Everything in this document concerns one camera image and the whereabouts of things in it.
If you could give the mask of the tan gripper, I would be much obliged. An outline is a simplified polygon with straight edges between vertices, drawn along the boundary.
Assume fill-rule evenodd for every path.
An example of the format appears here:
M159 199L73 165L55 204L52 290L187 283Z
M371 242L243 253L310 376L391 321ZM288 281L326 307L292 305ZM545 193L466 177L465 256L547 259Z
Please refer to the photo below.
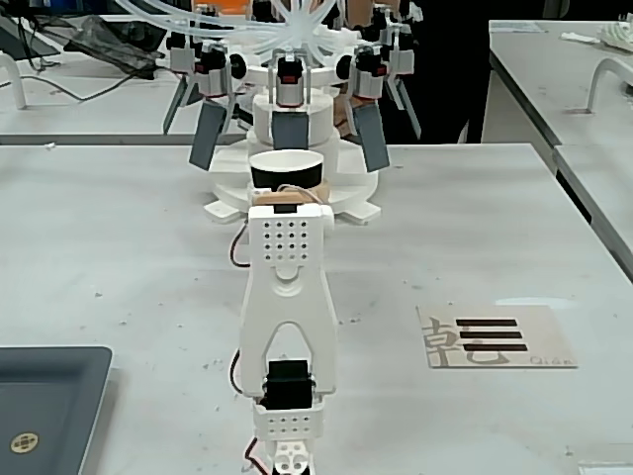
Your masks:
M282 190L276 192L263 192L255 194L252 197L253 206L271 206L276 204L306 204L316 203L317 198L322 203L328 203L330 197L330 186L326 180L308 191L300 191L297 189Z

